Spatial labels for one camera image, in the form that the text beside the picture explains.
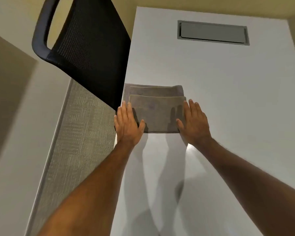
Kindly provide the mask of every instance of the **gray towel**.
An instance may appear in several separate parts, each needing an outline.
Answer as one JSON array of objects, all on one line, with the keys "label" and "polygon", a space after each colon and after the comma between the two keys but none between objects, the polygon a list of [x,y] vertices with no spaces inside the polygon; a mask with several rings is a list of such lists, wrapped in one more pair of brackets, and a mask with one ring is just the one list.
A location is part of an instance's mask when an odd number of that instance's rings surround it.
[{"label": "gray towel", "polygon": [[144,132],[164,133],[179,132],[176,119],[185,122],[183,113],[184,96],[148,97],[130,95],[133,115],[137,123],[144,119]]},{"label": "gray towel", "polygon": [[184,90],[181,85],[173,87],[151,86],[138,84],[125,84],[123,100],[129,101],[129,95],[143,95],[154,97],[177,97],[184,96]]}]

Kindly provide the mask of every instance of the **mesh backrest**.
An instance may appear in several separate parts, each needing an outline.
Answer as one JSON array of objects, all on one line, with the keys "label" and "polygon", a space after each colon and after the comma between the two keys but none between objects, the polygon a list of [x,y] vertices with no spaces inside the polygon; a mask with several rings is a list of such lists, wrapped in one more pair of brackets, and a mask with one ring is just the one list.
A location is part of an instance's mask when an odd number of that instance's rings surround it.
[{"label": "mesh backrest", "polygon": [[47,61],[116,110],[129,49],[129,35],[111,0],[74,0]]}]

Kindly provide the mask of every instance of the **hand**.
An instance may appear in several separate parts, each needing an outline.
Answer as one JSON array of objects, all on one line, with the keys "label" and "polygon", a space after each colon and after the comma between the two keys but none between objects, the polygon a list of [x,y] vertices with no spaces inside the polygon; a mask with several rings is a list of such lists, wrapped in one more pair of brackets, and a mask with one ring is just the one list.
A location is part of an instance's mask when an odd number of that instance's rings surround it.
[{"label": "hand", "polygon": [[138,127],[134,120],[131,103],[128,103],[126,107],[126,102],[122,101],[121,107],[118,107],[117,115],[114,116],[114,123],[117,143],[128,144],[132,148],[138,144],[144,132],[145,122],[142,119]]},{"label": "hand", "polygon": [[184,112],[185,126],[179,119],[176,119],[176,122],[180,133],[189,144],[200,147],[202,144],[206,144],[207,140],[212,139],[208,119],[205,113],[201,111],[199,103],[193,103],[192,99],[189,99],[188,105],[187,101],[184,101]]}]

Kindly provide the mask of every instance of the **desk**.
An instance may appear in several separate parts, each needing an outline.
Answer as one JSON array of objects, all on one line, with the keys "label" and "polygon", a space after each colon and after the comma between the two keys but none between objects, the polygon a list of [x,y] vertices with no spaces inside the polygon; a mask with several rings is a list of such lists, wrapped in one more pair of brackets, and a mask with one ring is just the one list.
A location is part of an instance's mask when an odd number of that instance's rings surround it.
[{"label": "desk", "polygon": [[[247,26],[249,46],[177,39],[177,21]],[[295,188],[295,49],[287,21],[138,7],[126,83],[182,85],[212,136]],[[262,235],[179,134],[144,134],[111,235]]]}]

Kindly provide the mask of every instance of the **chair handle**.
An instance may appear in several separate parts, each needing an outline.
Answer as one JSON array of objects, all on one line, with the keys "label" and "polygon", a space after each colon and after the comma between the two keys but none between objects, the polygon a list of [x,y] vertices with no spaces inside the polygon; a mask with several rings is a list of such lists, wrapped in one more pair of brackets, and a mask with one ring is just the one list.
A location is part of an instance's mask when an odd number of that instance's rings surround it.
[{"label": "chair handle", "polygon": [[35,54],[44,60],[47,59],[47,56],[51,52],[51,49],[47,47],[47,38],[58,3],[59,0],[45,0],[32,39],[32,48]]}]

